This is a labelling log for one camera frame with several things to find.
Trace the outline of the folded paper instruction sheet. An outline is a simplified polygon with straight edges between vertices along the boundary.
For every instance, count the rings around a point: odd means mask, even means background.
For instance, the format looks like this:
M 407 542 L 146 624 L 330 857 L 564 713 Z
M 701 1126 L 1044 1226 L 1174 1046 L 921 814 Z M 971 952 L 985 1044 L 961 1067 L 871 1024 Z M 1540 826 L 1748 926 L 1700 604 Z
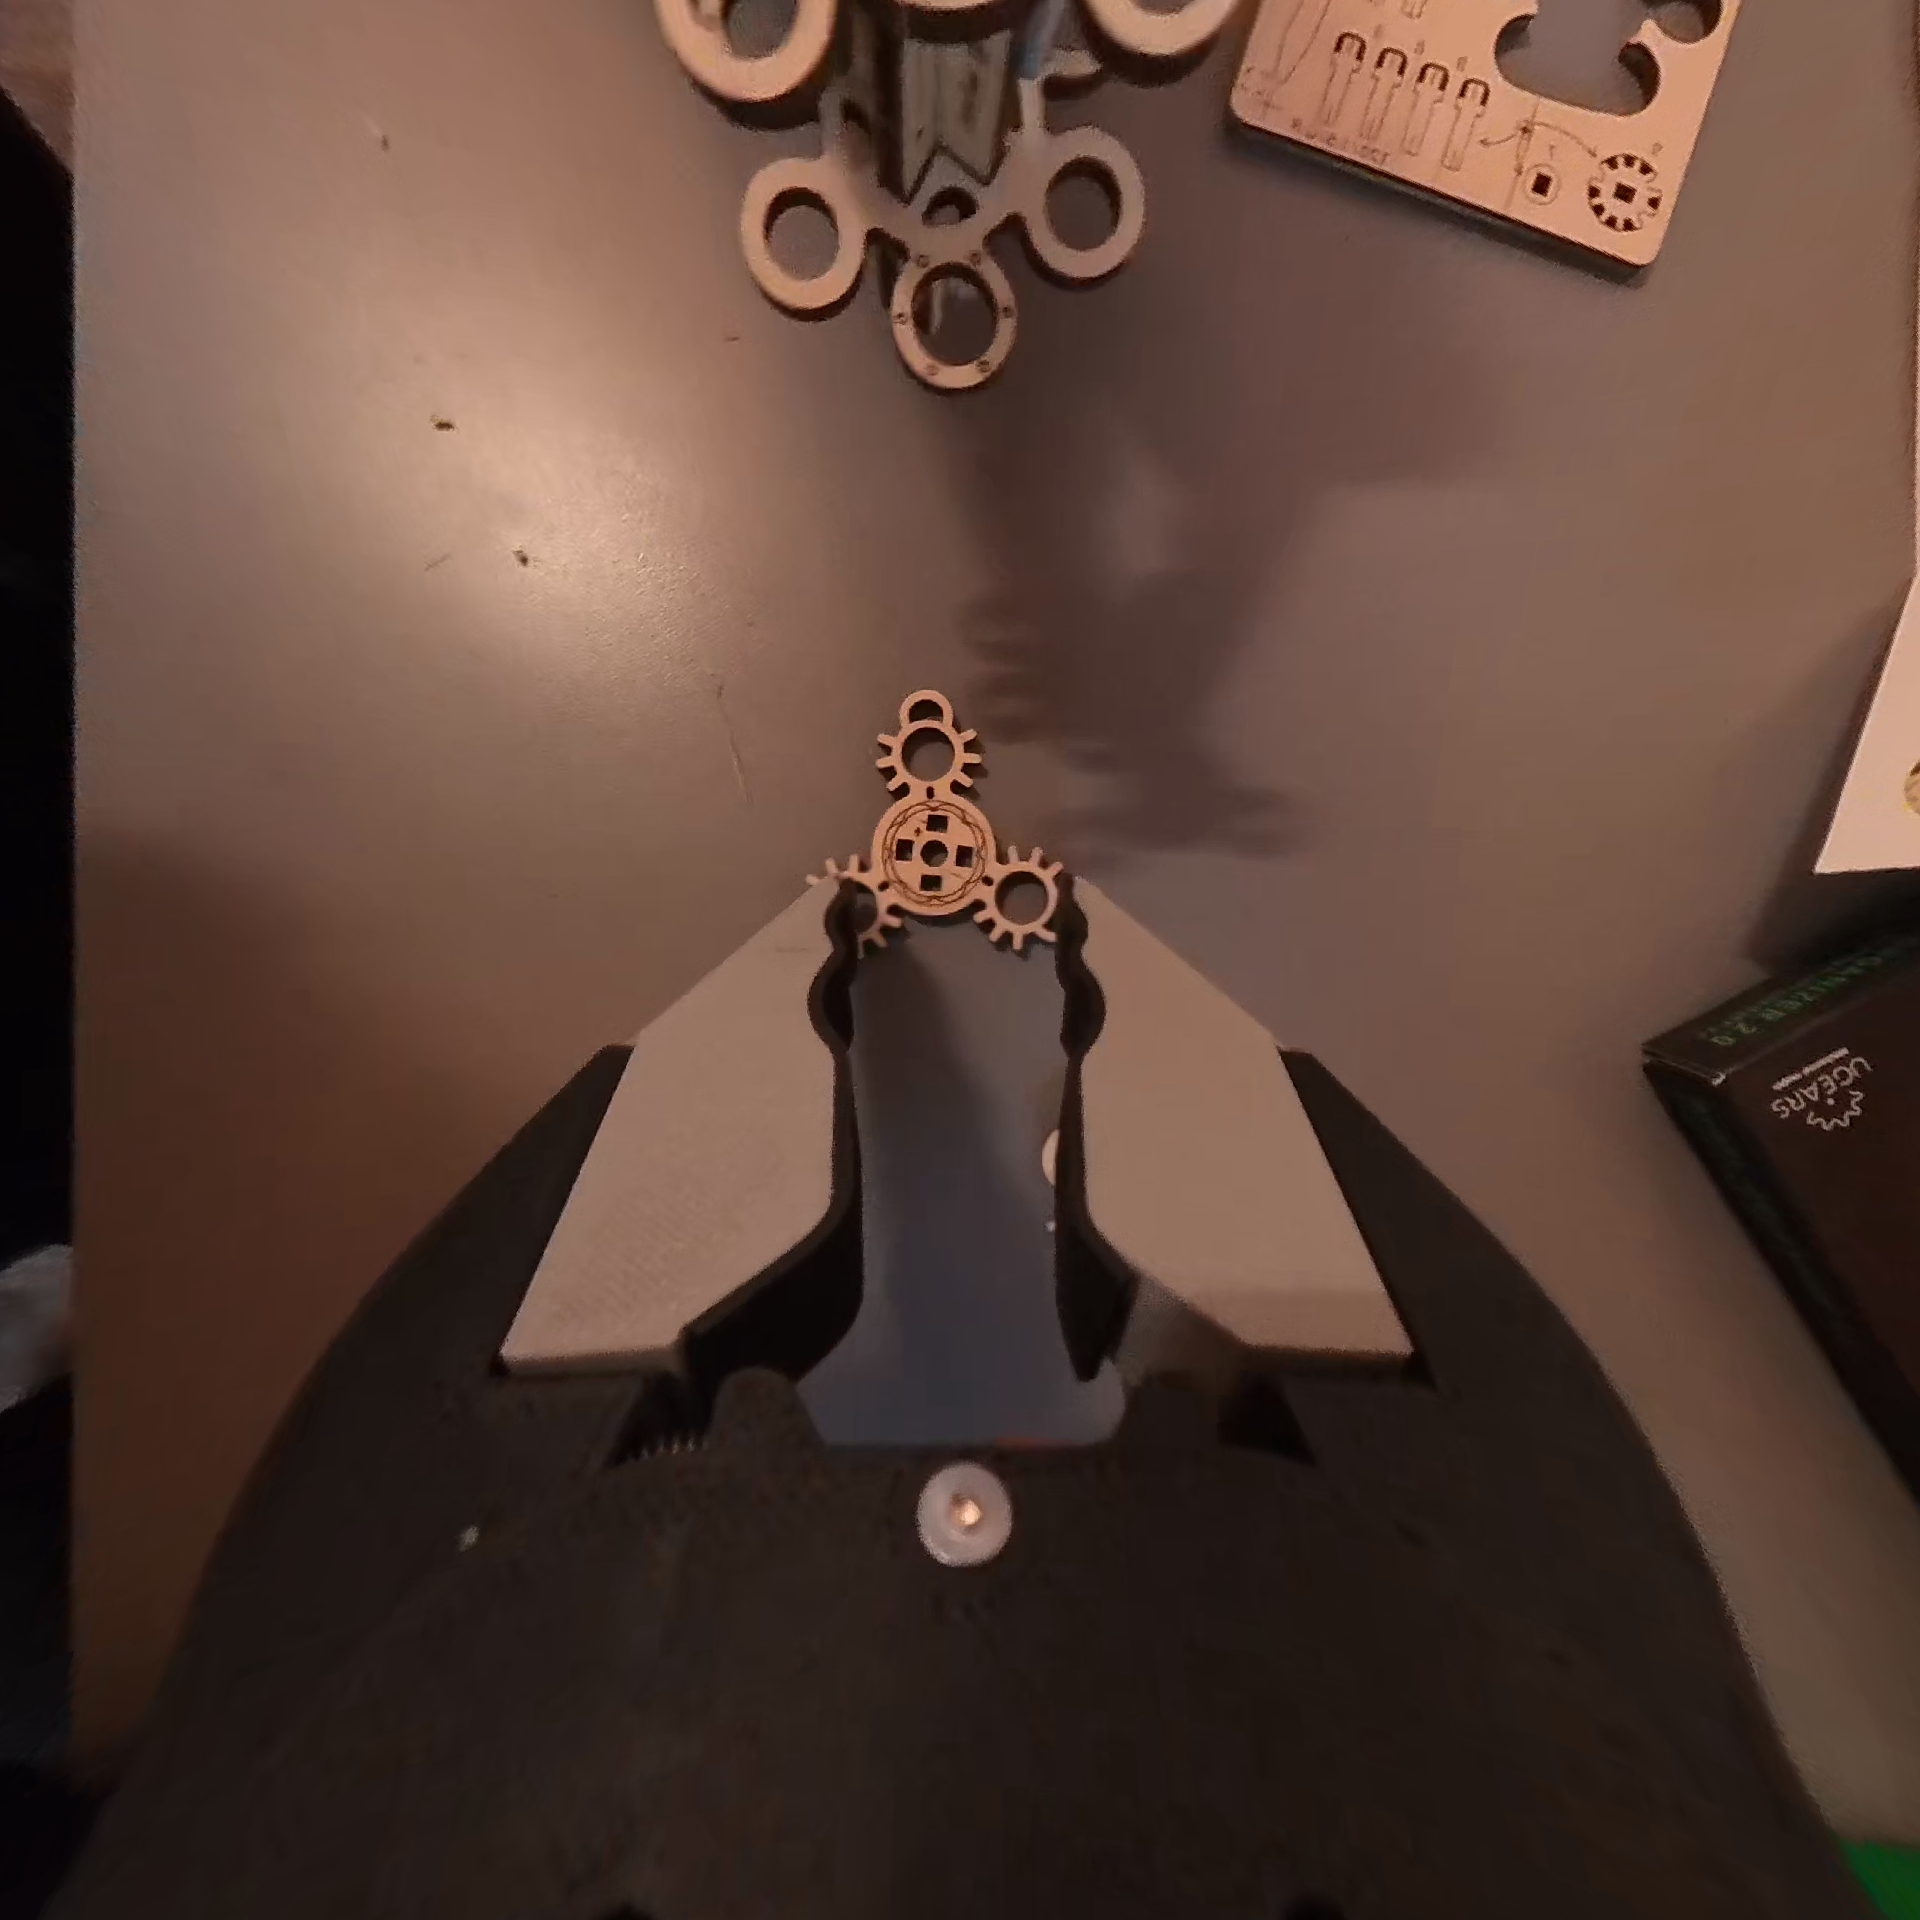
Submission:
M 1918 866 L 1918 579 L 1896 620 L 1813 874 Z

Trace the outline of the black model kit box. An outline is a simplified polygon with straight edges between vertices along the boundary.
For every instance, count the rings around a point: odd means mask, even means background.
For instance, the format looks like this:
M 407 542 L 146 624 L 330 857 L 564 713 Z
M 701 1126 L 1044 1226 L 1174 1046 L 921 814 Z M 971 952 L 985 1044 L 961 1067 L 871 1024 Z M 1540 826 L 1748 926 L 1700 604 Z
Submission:
M 1915 1491 L 1915 916 L 1683 1020 L 1640 1067 Z

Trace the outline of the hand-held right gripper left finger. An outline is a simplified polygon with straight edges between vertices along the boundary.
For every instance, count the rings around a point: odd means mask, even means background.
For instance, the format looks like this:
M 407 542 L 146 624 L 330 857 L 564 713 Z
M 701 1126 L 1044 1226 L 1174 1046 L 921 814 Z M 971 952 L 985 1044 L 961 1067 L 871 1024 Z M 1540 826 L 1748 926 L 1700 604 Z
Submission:
M 499 1347 L 511 1374 L 798 1378 L 850 1328 L 853 898 L 811 884 L 638 1030 Z

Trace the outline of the wooden triple gear piece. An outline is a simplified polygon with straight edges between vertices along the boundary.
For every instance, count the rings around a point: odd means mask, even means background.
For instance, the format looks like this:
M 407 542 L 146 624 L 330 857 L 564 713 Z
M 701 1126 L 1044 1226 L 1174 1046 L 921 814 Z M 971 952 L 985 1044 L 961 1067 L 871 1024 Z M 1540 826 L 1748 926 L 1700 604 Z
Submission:
M 1042 850 L 1018 850 L 995 830 L 974 792 L 983 761 L 976 732 L 930 685 L 908 693 L 896 728 L 875 739 L 888 806 L 869 850 L 827 860 L 809 877 L 851 888 L 857 952 L 885 948 L 906 920 L 959 914 L 1015 954 L 1057 942 L 1064 865 Z

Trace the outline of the wooden ring model assembly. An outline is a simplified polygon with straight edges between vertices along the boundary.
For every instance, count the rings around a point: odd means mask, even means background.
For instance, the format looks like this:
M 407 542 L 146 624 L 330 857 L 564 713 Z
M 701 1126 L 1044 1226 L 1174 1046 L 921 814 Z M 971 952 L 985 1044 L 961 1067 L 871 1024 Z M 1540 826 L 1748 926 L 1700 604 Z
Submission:
M 962 393 L 1000 372 L 1018 336 L 995 232 L 1018 229 L 1035 268 L 1067 286 L 1109 279 L 1139 246 L 1136 159 L 1101 125 L 1054 130 L 1051 94 L 1094 84 L 1104 53 L 1181 67 L 1238 3 L 800 2 L 755 52 L 733 40 L 737 3 L 654 13 L 718 107 L 814 109 L 814 153 L 762 165 L 739 209 L 762 298 L 798 318 L 834 313 L 869 253 L 885 253 L 905 371 Z

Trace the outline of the laser-cut wooden parts sheet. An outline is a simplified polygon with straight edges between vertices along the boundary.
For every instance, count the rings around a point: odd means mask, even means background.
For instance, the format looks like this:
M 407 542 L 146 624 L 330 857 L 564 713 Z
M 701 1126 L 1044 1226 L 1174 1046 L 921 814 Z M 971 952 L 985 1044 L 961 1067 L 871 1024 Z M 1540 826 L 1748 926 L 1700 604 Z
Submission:
M 1230 92 L 1247 133 L 1375 182 L 1637 274 L 1667 239 L 1738 2 L 1656 8 L 1618 48 L 1631 111 L 1518 84 L 1504 49 L 1524 2 L 1271 2 Z

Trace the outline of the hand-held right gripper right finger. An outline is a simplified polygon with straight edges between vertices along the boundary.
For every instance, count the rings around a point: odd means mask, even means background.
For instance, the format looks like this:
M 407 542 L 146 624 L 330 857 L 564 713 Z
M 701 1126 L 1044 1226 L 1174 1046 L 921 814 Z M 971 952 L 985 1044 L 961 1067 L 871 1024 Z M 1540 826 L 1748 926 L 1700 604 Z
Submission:
M 1397 1368 L 1411 1337 L 1281 1044 L 1087 877 L 1058 906 L 1061 1337 L 1081 1378 Z

